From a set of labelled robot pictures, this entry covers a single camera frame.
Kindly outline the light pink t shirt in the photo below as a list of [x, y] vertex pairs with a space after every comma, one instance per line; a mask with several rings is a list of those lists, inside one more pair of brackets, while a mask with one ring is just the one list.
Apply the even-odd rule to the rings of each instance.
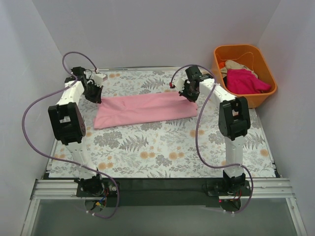
[[196, 103], [176, 92], [103, 97], [94, 129], [195, 117]]

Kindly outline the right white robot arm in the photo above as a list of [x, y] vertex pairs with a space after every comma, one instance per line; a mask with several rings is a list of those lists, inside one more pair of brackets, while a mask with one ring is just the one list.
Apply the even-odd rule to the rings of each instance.
[[190, 102], [195, 102], [200, 94], [206, 96], [198, 119], [195, 132], [199, 130], [202, 113], [210, 98], [219, 108], [218, 127], [225, 142], [225, 165], [211, 166], [202, 158], [198, 138], [195, 137], [195, 146], [201, 162], [212, 169], [223, 170], [223, 191], [227, 195], [234, 195], [245, 186], [248, 170], [243, 165], [243, 146], [245, 136], [251, 127], [248, 102], [245, 97], [236, 97], [218, 84], [210, 73], [202, 74], [198, 65], [184, 66], [187, 78], [180, 85], [179, 95]]

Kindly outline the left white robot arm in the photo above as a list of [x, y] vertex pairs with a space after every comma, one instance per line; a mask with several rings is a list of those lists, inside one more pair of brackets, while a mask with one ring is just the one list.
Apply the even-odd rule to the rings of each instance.
[[100, 174], [89, 170], [94, 169], [95, 165], [88, 157], [86, 127], [78, 103], [81, 96], [92, 103], [101, 103], [104, 75], [96, 73], [88, 78], [86, 69], [82, 67], [74, 67], [71, 72], [73, 75], [65, 79], [65, 86], [69, 88], [63, 92], [56, 105], [48, 108], [48, 114], [55, 138], [68, 149], [73, 161], [78, 163], [79, 175], [75, 182], [84, 192], [98, 197], [104, 193], [105, 185]]

